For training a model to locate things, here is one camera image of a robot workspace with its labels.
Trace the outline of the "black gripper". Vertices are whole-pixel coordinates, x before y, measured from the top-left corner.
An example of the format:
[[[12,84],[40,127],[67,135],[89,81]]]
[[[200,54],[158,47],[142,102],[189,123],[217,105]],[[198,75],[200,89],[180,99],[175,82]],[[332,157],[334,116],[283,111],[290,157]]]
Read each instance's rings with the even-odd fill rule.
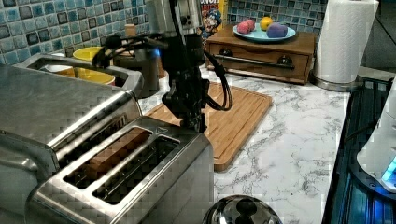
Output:
[[[161,50],[163,69],[169,75],[170,90],[162,100],[166,107],[182,120],[184,128],[203,133],[206,130],[202,113],[203,81],[199,66],[205,61],[202,38],[185,35],[185,43],[177,37],[165,39]]]

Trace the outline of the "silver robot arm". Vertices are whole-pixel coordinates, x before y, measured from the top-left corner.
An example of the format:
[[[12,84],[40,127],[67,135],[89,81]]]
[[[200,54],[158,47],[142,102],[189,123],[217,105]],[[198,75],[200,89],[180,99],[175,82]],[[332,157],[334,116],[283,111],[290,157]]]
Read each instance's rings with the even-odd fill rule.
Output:
[[[201,76],[205,62],[199,0],[146,0],[150,31],[163,44],[160,57],[169,76],[170,91],[162,101],[180,119],[180,125],[204,132],[209,81]]]

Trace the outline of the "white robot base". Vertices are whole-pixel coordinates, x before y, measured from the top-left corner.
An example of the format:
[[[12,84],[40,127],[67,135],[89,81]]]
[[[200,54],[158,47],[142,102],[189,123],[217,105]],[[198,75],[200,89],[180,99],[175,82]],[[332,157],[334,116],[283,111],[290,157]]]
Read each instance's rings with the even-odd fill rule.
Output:
[[[369,140],[357,155],[362,170],[394,193],[396,157],[396,87],[392,81],[381,116]]]

